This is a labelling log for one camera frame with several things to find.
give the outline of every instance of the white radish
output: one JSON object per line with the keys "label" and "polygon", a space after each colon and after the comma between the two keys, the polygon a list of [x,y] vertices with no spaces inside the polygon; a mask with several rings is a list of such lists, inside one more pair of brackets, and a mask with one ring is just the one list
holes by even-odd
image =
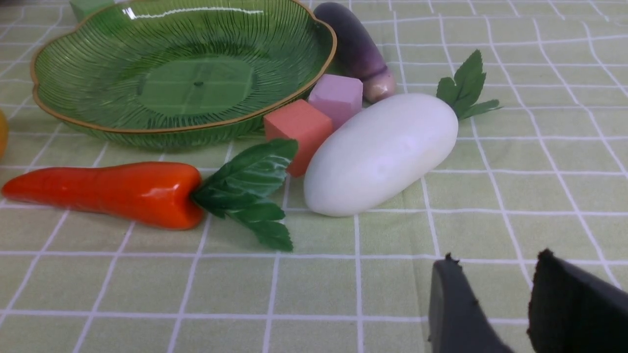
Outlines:
{"label": "white radish", "polygon": [[398,94],[364,109],[317,150],[304,194],[316,213],[345,217],[394,197],[452,152],[458,117],[441,99]]}

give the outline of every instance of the toy vegetable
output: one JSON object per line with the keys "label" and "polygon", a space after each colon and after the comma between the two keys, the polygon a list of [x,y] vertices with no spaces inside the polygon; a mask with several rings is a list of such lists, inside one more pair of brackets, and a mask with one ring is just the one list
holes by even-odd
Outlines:
{"label": "toy vegetable", "polygon": [[338,38],[336,58],[351,76],[364,83],[364,97],[379,102],[395,93],[397,83],[360,19],[345,6],[327,2],[314,9],[314,16],[329,24]]}
{"label": "toy vegetable", "polygon": [[486,73],[475,51],[436,97],[398,94],[349,119],[319,147],[303,179],[308,208],[332,217],[372,209],[442,163],[458,137],[458,122],[497,109],[476,104]]}
{"label": "toy vegetable", "polygon": [[109,214],[171,230],[191,229],[205,211],[229,216],[260,243],[292,251],[285,217],[268,196],[286,178],[298,149],[293,139],[250,147],[206,180],[188,164],[147,161],[103,168],[43,168],[8,181],[2,194],[19,202]]}

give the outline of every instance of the pink foam cube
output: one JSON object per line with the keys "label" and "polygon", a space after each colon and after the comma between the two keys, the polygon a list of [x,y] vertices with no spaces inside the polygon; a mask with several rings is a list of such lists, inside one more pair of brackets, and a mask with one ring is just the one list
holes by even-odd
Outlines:
{"label": "pink foam cube", "polygon": [[323,112],[337,130],[362,110],[362,81],[325,74],[312,89],[308,103]]}

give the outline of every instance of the carrot leaves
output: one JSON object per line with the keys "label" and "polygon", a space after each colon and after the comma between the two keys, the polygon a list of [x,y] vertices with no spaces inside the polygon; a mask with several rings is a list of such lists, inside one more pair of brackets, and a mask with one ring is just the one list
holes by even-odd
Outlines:
{"label": "carrot leaves", "polygon": [[274,139],[245,149],[192,193],[192,200],[216,217],[247,227],[265,246],[292,251],[290,232],[279,223],[284,211],[268,197],[282,186],[298,151],[293,139]]}
{"label": "carrot leaves", "polygon": [[482,54],[475,50],[451,77],[443,77],[438,83],[436,97],[447,103],[458,120],[500,109],[499,100],[492,99],[476,104],[486,81],[482,71]]}

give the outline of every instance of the toy carrot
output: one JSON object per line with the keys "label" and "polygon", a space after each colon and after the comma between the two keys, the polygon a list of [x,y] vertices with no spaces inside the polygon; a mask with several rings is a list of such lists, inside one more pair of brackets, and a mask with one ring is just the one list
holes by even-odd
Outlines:
{"label": "toy carrot", "polygon": [[171,230],[191,229],[205,211],[229,216],[260,243],[292,251],[285,217],[268,196],[286,178],[298,149],[293,139],[274,139],[245,149],[202,180],[192,165],[147,161],[103,168],[52,167],[17,176],[2,187],[10,200],[109,214]]}

